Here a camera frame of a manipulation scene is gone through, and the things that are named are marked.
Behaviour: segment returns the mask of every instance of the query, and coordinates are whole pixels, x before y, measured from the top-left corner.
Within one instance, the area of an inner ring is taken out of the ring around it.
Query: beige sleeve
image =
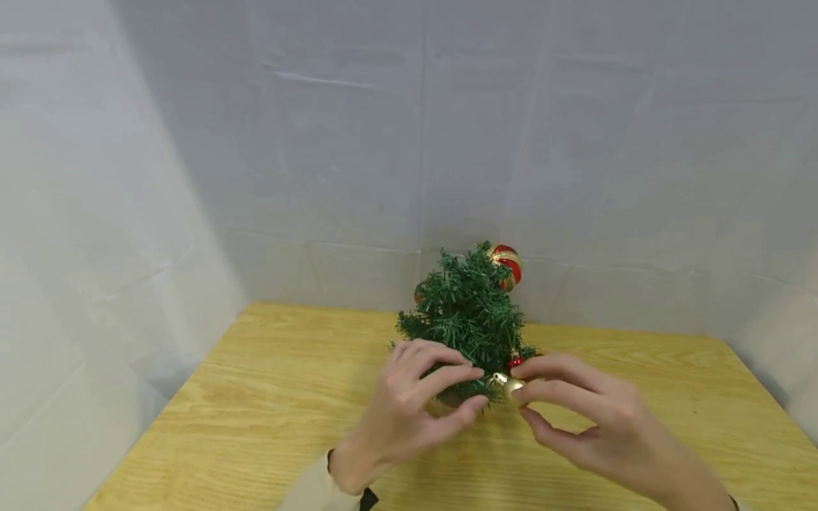
[[[330,475],[328,454],[310,465],[287,491],[278,511],[358,511],[363,495],[343,493]]]

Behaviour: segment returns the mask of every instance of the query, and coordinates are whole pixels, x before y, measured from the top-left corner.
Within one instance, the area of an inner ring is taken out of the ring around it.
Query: wrist
[[[372,450],[365,438],[350,433],[330,455],[330,475],[347,495],[362,493],[389,465],[384,456]]]
[[[703,462],[691,467],[689,477],[681,477],[679,489],[661,504],[667,511],[736,511],[736,504],[724,484]]]

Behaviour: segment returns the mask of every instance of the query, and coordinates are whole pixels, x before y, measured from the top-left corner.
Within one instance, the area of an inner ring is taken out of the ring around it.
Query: artificial christmas tree
[[[447,404],[478,394],[500,400],[504,382],[493,375],[508,374],[534,356],[534,347],[520,338],[523,313],[507,294],[522,275],[522,262],[508,245],[484,241],[462,259],[441,251],[440,270],[415,289],[416,310],[398,313],[398,331],[406,338],[443,343],[483,369],[481,379],[458,383],[438,396]]]

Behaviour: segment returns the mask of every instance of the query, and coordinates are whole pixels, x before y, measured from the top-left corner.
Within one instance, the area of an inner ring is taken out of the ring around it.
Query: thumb
[[[530,408],[520,408],[519,414],[528,423],[538,444],[551,449],[572,463],[577,463],[582,445],[577,435],[555,428],[542,415]]]
[[[488,404],[485,396],[472,396],[446,417],[434,421],[430,433],[433,444],[443,443],[468,428],[477,420],[477,414]]]

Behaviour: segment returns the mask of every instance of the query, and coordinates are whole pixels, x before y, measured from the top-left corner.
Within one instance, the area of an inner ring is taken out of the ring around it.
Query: wooden table
[[[85,509],[275,509],[357,421],[394,323],[383,312],[248,307]],[[548,325],[527,326],[524,340],[636,383],[756,509],[818,509],[816,448],[723,343]],[[584,425],[548,413],[564,428]],[[382,510],[656,509],[538,446],[507,406],[373,490]]]

